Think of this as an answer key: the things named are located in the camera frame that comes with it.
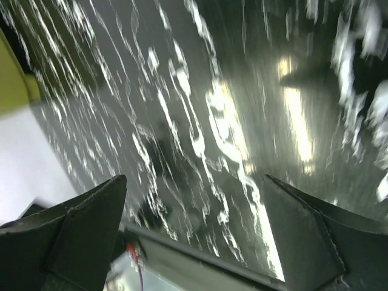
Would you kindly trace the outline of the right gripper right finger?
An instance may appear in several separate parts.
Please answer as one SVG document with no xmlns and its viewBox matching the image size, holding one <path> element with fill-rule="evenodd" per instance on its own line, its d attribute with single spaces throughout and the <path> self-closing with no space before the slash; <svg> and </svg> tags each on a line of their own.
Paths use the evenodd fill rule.
<svg viewBox="0 0 388 291">
<path fill-rule="evenodd" d="M 387 290 L 387 223 L 266 175 L 264 204 L 287 290 Z"/>
</svg>

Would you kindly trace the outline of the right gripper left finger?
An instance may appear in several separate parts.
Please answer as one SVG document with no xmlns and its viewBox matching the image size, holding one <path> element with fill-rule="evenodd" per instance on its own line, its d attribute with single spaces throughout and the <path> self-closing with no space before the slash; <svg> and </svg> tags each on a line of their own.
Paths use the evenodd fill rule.
<svg viewBox="0 0 388 291">
<path fill-rule="evenodd" d="M 1 290 L 102 290 L 127 194 L 114 176 L 66 202 L 1 226 Z"/>
</svg>

